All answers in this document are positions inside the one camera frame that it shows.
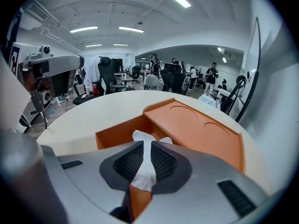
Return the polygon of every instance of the desk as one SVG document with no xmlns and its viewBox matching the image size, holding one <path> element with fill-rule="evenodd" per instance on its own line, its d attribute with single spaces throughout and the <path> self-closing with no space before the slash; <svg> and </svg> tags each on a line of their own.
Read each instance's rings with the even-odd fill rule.
<svg viewBox="0 0 299 224">
<path fill-rule="evenodd" d="M 229 92 L 229 91 L 226 91 L 224 89 L 218 89 L 218 95 L 217 95 L 217 97 L 220 97 L 220 95 L 228 97 L 230 94 L 231 94 L 231 92 Z"/>
<path fill-rule="evenodd" d="M 56 119 L 37 142 L 53 148 L 56 155 L 78 154 L 97 150 L 95 133 L 142 115 L 153 103 L 174 97 L 176 100 L 241 133 L 245 153 L 245 174 L 271 194 L 270 179 L 250 135 L 232 118 L 214 107 L 191 97 L 163 91 L 127 91 L 105 95 L 76 106 Z"/>
<path fill-rule="evenodd" d="M 146 76 L 150 73 L 149 70 L 140 70 L 140 73 L 144 73 L 144 79 L 146 78 Z"/>
<path fill-rule="evenodd" d="M 116 72 L 114 73 L 115 76 L 120 76 L 121 75 L 121 79 L 122 80 L 126 80 L 127 79 L 127 73 L 126 72 Z"/>
</svg>

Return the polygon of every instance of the gray chair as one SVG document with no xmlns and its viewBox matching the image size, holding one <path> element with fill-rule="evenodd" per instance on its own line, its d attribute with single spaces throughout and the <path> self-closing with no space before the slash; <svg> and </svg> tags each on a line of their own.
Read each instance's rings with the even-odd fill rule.
<svg viewBox="0 0 299 224">
<path fill-rule="evenodd" d="M 144 81 L 144 89 L 148 90 L 149 87 L 160 87 L 163 91 L 167 90 L 167 85 L 152 74 L 147 75 Z"/>
</svg>

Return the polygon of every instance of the white cloth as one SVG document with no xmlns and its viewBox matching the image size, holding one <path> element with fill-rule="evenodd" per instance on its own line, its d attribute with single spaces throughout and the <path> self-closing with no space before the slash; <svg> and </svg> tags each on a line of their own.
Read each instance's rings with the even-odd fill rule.
<svg viewBox="0 0 299 224">
<path fill-rule="evenodd" d="M 131 185 L 140 190 L 151 192 L 151 187 L 157 183 L 156 171 L 150 160 L 151 142 L 156 141 L 156 139 L 148 133 L 136 130 L 133 133 L 133 140 L 143 141 L 143 162 Z M 172 140 L 169 137 L 163 138 L 160 141 L 172 144 Z"/>
<path fill-rule="evenodd" d="M 196 70 L 194 68 L 191 70 L 191 78 L 196 78 Z"/>
<path fill-rule="evenodd" d="M 221 110 L 221 105 L 219 103 L 217 103 L 213 98 L 207 96 L 207 95 L 201 95 L 198 98 L 199 101 L 204 102 L 208 105 L 211 105 L 215 108 L 217 108 L 218 110 Z"/>
<path fill-rule="evenodd" d="M 93 91 L 92 82 L 98 81 L 100 79 L 100 71 L 98 64 L 101 62 L 101 58 L 96 56 L 85 61 L 83 69 L 86 72 L 86 75 L 83 80 L 83 84 L 89 86 L 89 90 Z"/>
<path fill-rule="evenodd" d="M 214 87 L 215 87 L 215 84 L 211 84 L 211 83 L 207 82 L 204 94 L 207 95 L 209 88 L 210 88 L 209 95 L 212 94 L 213 90 L 214 90 Z"/>
</svg>

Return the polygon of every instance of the orange tray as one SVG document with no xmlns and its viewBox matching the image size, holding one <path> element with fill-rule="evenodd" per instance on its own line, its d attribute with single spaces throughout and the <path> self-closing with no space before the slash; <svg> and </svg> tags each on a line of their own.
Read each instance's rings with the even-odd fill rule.
<svg viewBox="0 0 299 224">
<path fill-rule="evenodd" d="M 242 135 L 171 98 L 144 108 L 143 115 L 96 133 L 98 149 L 132 142 L 140 130 L 159 141 L 171 137 L 176 145 L 217 156 L 245 173 Z"/>
</svg>

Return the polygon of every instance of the white chair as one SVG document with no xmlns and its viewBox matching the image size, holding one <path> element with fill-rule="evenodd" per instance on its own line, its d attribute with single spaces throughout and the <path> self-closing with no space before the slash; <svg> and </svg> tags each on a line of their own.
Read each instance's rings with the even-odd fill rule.
<svg viewBox="0 0 299 224">
<path fill-rule="evenodd" d="M 218 110 L 221 110 L 221 105 L 219 103 L 217 103 L 213 98 L 207 96 L 207 95 L 201 95 L 198 98 L 199 101 L 204 102 L 208 105 L 211 105 L 213 107 L 215 107 Z"/>
<path fill-rule="evenodd" d="M 149 74 L 145 78 L 144 89 L 148 90 L 150 86 L 152 86 L 152 87 L 160 87 L 163 90 L 165 90 L 164 87 L 166 85 L 162 81 L 159 81 L 159 79 L 155 75 Z"/>
</svg>

